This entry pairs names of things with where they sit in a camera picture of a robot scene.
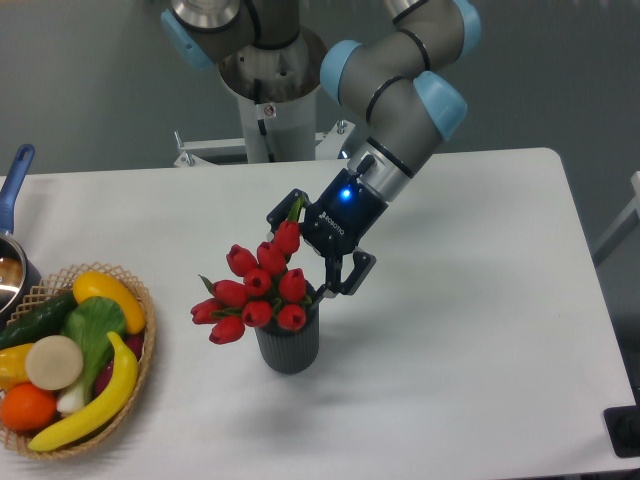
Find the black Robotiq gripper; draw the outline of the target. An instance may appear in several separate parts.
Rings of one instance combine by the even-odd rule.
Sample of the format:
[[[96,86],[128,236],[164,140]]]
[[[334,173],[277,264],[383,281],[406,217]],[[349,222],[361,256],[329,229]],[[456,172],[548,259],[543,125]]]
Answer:
[[[296,203],[301,208],[307,206],[301,226],[303,239],[325,258],[325,280],[311,296],[311,306],[339,295],[353,296],[376,264],[374,255],[356,247],[388,204],[361,184],[355,174],[342,169],[312,204],[306,192],[290,191],[266,215],[268,238],[274,237]],[[353,268],[343,279],[342,256],[350,253]]]

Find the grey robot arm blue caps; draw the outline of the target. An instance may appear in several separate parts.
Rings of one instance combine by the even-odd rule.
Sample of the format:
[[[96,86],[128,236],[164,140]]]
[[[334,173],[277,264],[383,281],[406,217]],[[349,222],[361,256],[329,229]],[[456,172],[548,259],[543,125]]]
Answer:
[[[361,118],[368,139],[316,201],[303,239],[325,261],[319,298],[353,294],[374,265],[358,247],[467,113],[438,70],[478,44],[466,1],[390,1],[394,29],[375,44],[332,47],[300,22],[296,1],[174,1],[164,31],[186,63],[215,66],[238,102],[252,163],[315,155],[315,97],[326,92]]]

